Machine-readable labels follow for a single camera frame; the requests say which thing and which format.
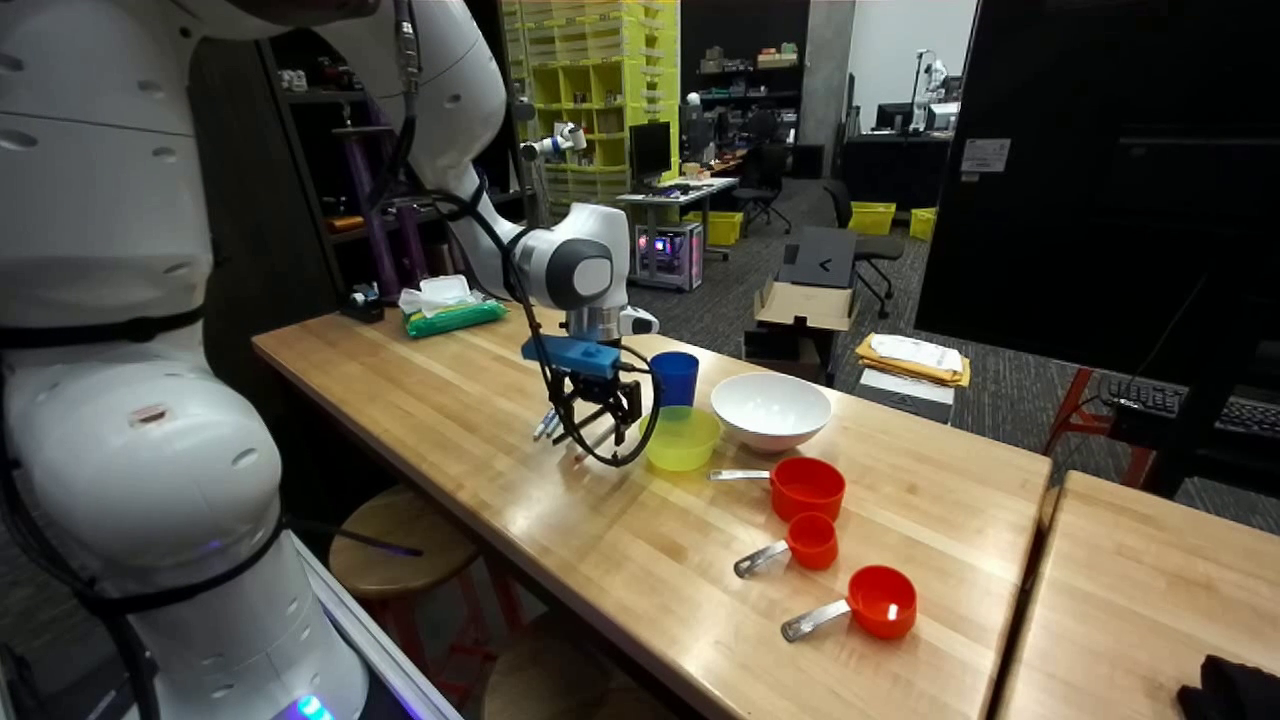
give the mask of laptop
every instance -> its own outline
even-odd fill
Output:
[[[776,276],[812,289],[854,289],[854,230],[803,226],[800,239],[788,242]]]

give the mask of white bowl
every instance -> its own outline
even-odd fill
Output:
[[[791,451],[834,418],[821,389],[776,373],[719,378],[712,409],[723,428],[755,451]]]

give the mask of red cup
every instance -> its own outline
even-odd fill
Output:
[[[817,455],[788,455],[788,461],[774,464],[767,487],[774,487],[774,510],[782,520],[791,520],[800,510],[817,510],[817,517],[838,520],[839,504],[845,504],[839,468],[826,464]]]
[[[838,525],[817,510],[791,517],[788,546],[800,569],[834,569],[839,555]]]
[[[916,623],[916,582],[890,563],[870,563],[850,574],[850,612],[870,636],[900,641]]]

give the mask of blue cup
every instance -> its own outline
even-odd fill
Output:
[[[647,359],[647,373],[658,378],[658,404],[661,409],[690,409],[697,397],[697,355],[691,352],[658,352]]]

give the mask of wooden tabletop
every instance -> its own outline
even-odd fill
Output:
[[[1001,717],[1168,717],[1215,650],[1280,671],[1270,531],[1074,473]]]
[[[403,341],[398,314],[319,314],[256,334],[256,352],[707,717],[985,713],[1046,455],[827,392],[838,416],[803,451],[850,474],[839,561],[741,580],[734,561],[784,531],[764,483],[534,442],[545,392],[521,341],[515,310],[433,341]],[[629,344],[697,352],[702,404],[716,378],[755,373],[663,334]],[[723,440],[712,464],[764,461]],[[839,623],[784,645],[782,623],[845,594],[861,563],[916,580],[916,630],[875,645]]]

